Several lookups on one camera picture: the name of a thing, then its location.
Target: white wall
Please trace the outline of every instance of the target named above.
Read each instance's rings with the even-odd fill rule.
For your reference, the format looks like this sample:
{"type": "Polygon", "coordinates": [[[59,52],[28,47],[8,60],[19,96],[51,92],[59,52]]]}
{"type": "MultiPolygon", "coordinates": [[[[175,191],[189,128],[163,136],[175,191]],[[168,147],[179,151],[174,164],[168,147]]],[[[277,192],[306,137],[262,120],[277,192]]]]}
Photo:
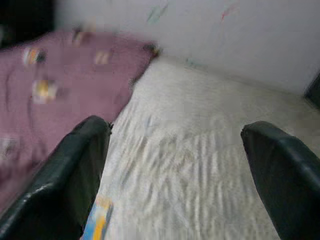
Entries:
{"type": "Polygon", "coordinates": [[[60,0],[56,22],[142,34],[167,55],[302,95],[320,70],[319,10],[320,0],[60,0]]]}

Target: mattress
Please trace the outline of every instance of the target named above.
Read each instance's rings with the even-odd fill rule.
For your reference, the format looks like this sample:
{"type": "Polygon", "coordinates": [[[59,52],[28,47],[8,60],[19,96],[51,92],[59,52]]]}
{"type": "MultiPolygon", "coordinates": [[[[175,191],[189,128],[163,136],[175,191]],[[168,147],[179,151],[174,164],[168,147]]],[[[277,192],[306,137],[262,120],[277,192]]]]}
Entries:
{"type": "Polygon", "coordinates": [[[165,57],[114,122],[98,196],[106,238],[276,240],[241,140],[268,121],[320,156],[320,114],[301,97],[190,69],[165,57]]]}

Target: bedding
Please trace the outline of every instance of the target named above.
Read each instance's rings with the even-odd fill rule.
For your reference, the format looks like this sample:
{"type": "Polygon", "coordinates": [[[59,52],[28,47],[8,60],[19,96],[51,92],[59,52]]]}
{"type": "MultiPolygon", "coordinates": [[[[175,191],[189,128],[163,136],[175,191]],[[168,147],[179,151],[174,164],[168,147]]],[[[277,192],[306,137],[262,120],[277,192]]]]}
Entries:
{"type": "Polygon", "coordinates": [[[86,32],[75,43],[78,34],[57,31],[0,53],[0,212],[77,123],[116,119],[153,58],[150,42],[86,32]]]}
{"type": "Polygon", "coordinates": [[[98,192],[113,202],[105,239],[280,239],[240,136],[262,120],[320,156],[320,114],[301,97],[153,61],[114,122],[98,192]]]}

